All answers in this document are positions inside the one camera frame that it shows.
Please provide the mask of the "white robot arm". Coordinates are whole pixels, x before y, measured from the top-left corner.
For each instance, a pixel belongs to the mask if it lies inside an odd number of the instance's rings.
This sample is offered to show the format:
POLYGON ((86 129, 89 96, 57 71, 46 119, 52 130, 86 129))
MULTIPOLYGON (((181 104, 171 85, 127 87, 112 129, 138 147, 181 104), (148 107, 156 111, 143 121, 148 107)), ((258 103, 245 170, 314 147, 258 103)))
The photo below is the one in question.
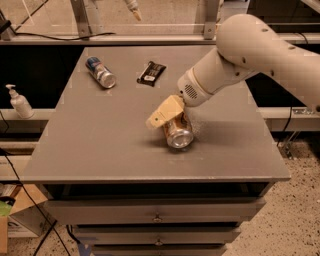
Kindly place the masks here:
POLYGON ((161 127, 186 107, 203 104, 255 72, 273 79, 313 112, 319 111, 320 55, 281 39, 259 18, 238 14, 219 26, 215 48, 179 78, 177 92, 159 105, 146 125, 161 127))

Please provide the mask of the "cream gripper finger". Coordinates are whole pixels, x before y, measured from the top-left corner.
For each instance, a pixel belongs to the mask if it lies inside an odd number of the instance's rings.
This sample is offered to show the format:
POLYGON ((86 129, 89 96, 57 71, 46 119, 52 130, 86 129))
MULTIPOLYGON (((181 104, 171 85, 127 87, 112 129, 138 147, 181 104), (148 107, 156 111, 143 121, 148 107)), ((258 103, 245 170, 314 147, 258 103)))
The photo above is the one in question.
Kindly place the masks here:
POLYGON ((163 126, 182 113, 184 106, 184 101, 180 96, 170 95, 147 119, 146 126, 149 129, 156 129, 163 126))

